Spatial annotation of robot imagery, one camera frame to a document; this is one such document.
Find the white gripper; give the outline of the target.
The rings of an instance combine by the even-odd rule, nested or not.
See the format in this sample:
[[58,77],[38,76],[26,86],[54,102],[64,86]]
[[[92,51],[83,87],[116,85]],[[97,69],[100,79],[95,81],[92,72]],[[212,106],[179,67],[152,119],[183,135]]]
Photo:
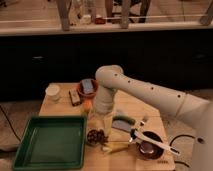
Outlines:
[[93,108],[99,114],[106,115],[111,113],[114,107],[115,89],[99,86],[93,100]]

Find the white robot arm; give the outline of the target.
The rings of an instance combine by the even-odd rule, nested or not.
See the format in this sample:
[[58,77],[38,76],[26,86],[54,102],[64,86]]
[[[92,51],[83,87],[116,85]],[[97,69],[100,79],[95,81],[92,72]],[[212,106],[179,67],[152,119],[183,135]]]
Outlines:
[[195,129],[196,140],[189,171],[213,171],[213,101],[132,79],[125,76],[118,65],[98,68],[95,78],[98,90],[93,106],[98,114],[111,113],[116,92],[126,92]]

